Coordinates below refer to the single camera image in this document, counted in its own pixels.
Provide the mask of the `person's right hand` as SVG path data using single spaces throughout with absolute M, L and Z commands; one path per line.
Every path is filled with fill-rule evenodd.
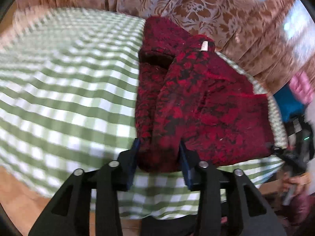
M 295 186 L 295 190 L 293 193 L 293 196 L 295 197 L 296 195 L 302 193 L 304 190 L 307 190 L 309 188 L 310 183 L 311 176 L 308 172 L 294 177 L 289 177 L 289 174 L 286 172 L 284 173 L 283 178 L 281 180 L 279 191 L 281 193 L 288 192 L 292 186 Z

